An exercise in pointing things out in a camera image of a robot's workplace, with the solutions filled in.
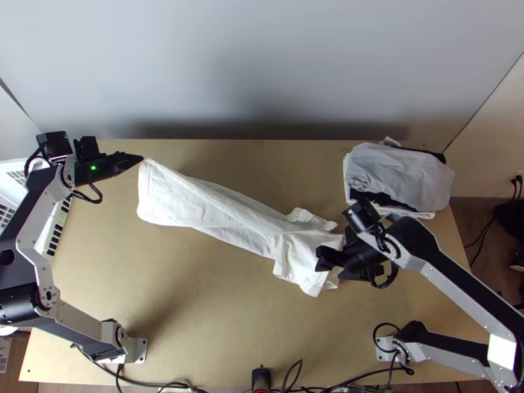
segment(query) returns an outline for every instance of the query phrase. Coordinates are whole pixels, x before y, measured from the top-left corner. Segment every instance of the crumpled fabric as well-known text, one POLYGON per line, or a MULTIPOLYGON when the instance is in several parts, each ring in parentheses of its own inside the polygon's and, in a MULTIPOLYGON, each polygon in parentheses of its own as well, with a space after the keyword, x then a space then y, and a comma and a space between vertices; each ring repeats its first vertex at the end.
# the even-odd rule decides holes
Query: crumpled fabric
POLYGON ((184 176, 152 159, 140 163, 138 209, 142 220, 190 227, 274 260, 273 274, 317 297, 338 288, 336 268, 315 272, 315 249, 341 250, 344 236, 329 233, 337 224, 301 208, 284 215, 221 185, 184 176))
POLYGON ((432 155, 369 142, 355 146, 343 167, 347 200, 350 188, 385 193, 421 213, 447 206, 455 176, 432 155))

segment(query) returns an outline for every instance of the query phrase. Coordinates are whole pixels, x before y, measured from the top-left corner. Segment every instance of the gray robot arm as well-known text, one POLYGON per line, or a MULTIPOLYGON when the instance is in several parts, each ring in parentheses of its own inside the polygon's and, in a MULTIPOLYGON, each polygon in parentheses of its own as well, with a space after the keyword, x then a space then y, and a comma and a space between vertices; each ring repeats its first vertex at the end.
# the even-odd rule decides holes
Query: gray robot arm
POLYGON ((431 333, 412 321, 393 336, 377 337, 380 361, 391 362, 393 356, 403 364, 431 360, 488 379, 499 392, 522 388, 524 317, 513 306, 443 253, 420 221, 396 215, 381 219, 367 200, 345 216, 350 246, 342 252, 320 246, 318 271, 338 265, 345 270, 341 278, 374 282, 383 273, 377 266, 390 261, 394 274, 400 268, 423 275, 490 335, 488 344, 475 343, 431 333))
POLYGON ((96 362, 141 363, 147 340, 129 337, 117 321, 99 321, 63 301, 50 263, 35 243, 55 205, 79 185, 116 176, 142 157, 101 154, 93 137, 75 141, 73 153, 65 132, 41 134, 37 141, 34 156, 41 153, 50 167, 29 173, 28 193, 0 236, 0 324, 45 330, 72 341, 96 362))

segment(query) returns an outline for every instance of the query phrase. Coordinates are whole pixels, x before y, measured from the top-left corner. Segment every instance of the gray wall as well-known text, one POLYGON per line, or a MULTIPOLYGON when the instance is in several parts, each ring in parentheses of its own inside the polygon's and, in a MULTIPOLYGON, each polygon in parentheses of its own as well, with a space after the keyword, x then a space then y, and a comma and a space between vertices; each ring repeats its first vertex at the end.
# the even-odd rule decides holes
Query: gray wall
POLYGON ((520 0, 28 0, 0 20, 0 76, 36 124, 105 137, 441 149, 524 49, 520 0))

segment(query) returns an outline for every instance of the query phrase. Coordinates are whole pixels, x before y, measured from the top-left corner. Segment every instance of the wire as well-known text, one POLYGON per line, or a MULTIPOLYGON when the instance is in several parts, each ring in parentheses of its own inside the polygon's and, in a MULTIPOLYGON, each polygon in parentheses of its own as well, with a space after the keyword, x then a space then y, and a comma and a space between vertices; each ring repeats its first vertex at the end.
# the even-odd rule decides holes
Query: wire
POLYGON ((196 393, 208 393, 207 391, 205 391, 202 388, 199 388, 199 387, 196 387, 196 386, 184 383, 184 382, 173 381, 173 382, 168 382, 168 383, 154 383, 154 382, 135 381, 134 379, 131 379, 131 378, 128 378, 128 377, 123 377, 121 375, 121 373, 122 373, 122 371, 124 369, 124 364, 119 364, 119 367, 122 366, 122 367, 120 367, 121 369, 120 370, 117 369, 117 372, 114 373, 110 369, 108 369, 108 368, 106 368, 106 367, 104 367, 104 366, 102 366, 102 365, 100 365, 100 364, 98 364, 96 362, 93 362, 91 360, 91 358, 89 358, 89 356, 87 356, 84 352, 82 352, 82 350, 80 349, 80 346, 78 344, 72 344, 71 348, 78 349, 78 351, 82 354, 82 356, 84 356, 87 360, 89 360, 89 362, 94 364, 96 367, 98 367, 99 369, 101 369, 105 373, 114 376, 114 378, 116 378, 117 381, 124 381, 124 382, 130 383, 130 384, 136 385, 136 386, 144 386, 146 388, 159 388, 159 389, 163 389, 163 388, 180 388, 180 389, 191 389, 191 390, 193 390, 196 393))
POLYGON ((96 188, 96 186, 93 183, 89 183, 89 187, 91 187, 91 189, 98 195, 98 199, 91 199, 89 198, 89 196, 85 195, 84 193, 81 193, 78 190, 74 190, 71 194, 77 197, 78 199, 85 200, 86 202, 89 202, 89 203, 94 203, 94 204, 102 203, 103 201, 102 192, 98 188, 96 188))
POLYGON ((516 175, 515 179, 520 183, 519 196, 517 196, 517 200, 519 200, 520 196, 522 194, 522 176, 521 175, 516 175))
POLYGON ((115 375, 115 384, 117 385, 117 390, 119 391, 119 393, 123 393, 122 388, 120 387, 120 382, 119 382, 120 373, 122 372, 123 368, 124 368, 124 364, 123 363, 119 364, 117 367, 117 374, 115 375))
POLYGON ((487 234, 487 231, 489 230, 489 228, 491 228, 491 224, 493 224, 493 220, 491 220, 489 222, 489 226, 486 228, 485 232, 484 232, 484 235, 482 236, 482 241, 480 242, 480 246, 479 246, 479 249, 477 250, 477 253, 475 254, 475 256, 473 257, 471 263, 470 263, 470 267, 473 266, 473 264, 475 263, 475 261, 477 260, 477 257, 480 255, 480 251, 482 251, 482 246, 484 245, 484 240, 486 240, 486 234, 487 234))
POLYGON ((290 393, 290 390, 293 388, 293 385, 297 382, 297 379, 300 376, 300 372, 302 371, 302 363, 303 359, 298 359, 293 365, 286 371, 286 374, 284 375, 284 379, 282 380, 282 387, 280 388, 280 393, 290 393), (297 374, 295 375, 295 379, 291 384, 286 388, 286 383, 288 382, 288 378, 290 377, 290 373, 293 371, 295 367, 298 366, 297 374))
POLYGON ((38 155, 39 153, 42 152, 42 150, 44 149, 44 146, 45 146, 45 143, 42 144, 42 146, 39 146, 39 148, 36 149, 35 152, 34 152, 33 154, 31 154, 31 155, 29 156, 29 158, 26 160, 26 163, 25 163, 25 165, 24 165, 24 175, 25 175, 26 179, 27 179, 28 176, 29 176, 29 166, 31 165, 31 162, 32 162, 32 161, 37 157, 37 155, 38 155))
POLYGON ((487 229, 489 229, 489 227, 491 226, 491 224, 493 223, 493 219, 490 219, 486 225, 484 225, 484 228, 482 228, 482 230, 480 231, 479 233, 479 236, 475 239, 474 242, 472 243, 469 243, 467 246, 465 246, 464 248, 469 248, 471 246, 474 246, 476 242, 478 242, 480 240, 480 238, 482 237, 482 235, 484 234, 484 231, 486 231, 487 229))
POLYGON ((375 344, 375 346, 378 349, 380 349, 382 352, 385 352, 387 354, 392 354, 393 352, 397 352, 396 349, 384 349, 380 345, 377 344, 377 343, 380 343, 380 339, 377 338, 377 332, 383 326, 391 326, 391 327, 397 329, 397 333, 400 331, 400 329, 398 328, 397 325, 390 324, 389 322, 383 322, 381 324, 378 324, 378 325, 375 326, 375 329, 373 329, 373 343, 375 344))
POLYGON ((513 189, 513 196, 512 196, 512 201, 513 201, 513 200, 515 200, 515 196, 517 194, 517 179, 513 178, 513 179, 511 179, 511 182, 512 182, 512 185, 514 187, 514 189, 513 189))
MULTIPOLYGON (((513 201, 515 200, 515 196, 516 196, 516 194, 517 194, 517 180, 516 180, 515 178, 512 179, 512 184, 513 184, 514 189, 513 189, 513 196, 512 196, 511 201, 513 202, 513 201)), ((479 233, 479 236, 475 239, 475 241, 472 242, 472 243, 469 243, 469 244, 468 244, 467 246, 465 246, 464 248, 469 248, 469 247, 473 246, 474 244, 476 244, 476 243, 480 240, 481 237, 483 237, 483 235, 485 236, 485 233, 484 233, 484 232, 487 231, 487 230, 489 229, 489 227, 491 226, 491 224, 493 224, 493 220, 494 220, 493 218, 490 219, 490 220, 486 223, 486 225, 484 225, 484 228, 482 228, 482 230, 481 230, 480 233, 479 233)))

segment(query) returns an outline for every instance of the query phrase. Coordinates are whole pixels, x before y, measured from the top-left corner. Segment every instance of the wooden table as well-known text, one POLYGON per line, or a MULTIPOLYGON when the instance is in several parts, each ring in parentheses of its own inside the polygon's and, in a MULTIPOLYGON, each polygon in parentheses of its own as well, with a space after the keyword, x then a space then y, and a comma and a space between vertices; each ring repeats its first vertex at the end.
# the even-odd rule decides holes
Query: wooden table
MULTIPOLYGON (((285 214, 306 208, 345 222, 342 159, 360 141, 118 140, 100 149, 151 157, 183 174, 222 184, 285 214)), ((193 229, 140 220, 137 168, 99 183, 103 203, 76 200, 53 262, 62 298, 101 320, 149 338, 147 361, 127 365, 142 381, 188 378, 246 388, 264 364, 279 383, 304 358, 299 384, 324 386, 386 368, 371 339, 381 322, 423 321, 428 329, 486 341, 487 334, 422 276, 400 271, 385 290, 342 282, 314 299, 272 275, 273 261, 193 229)), ((444 252, 467 266, 451 209, 424 222, 444 252)), ((113 384, 69 342, 34 329, 20 378, 113 384)), ((394 383, 472 379, 425 362, 394 383)), ((386 375, 365 380, 384 383, 386 375)))

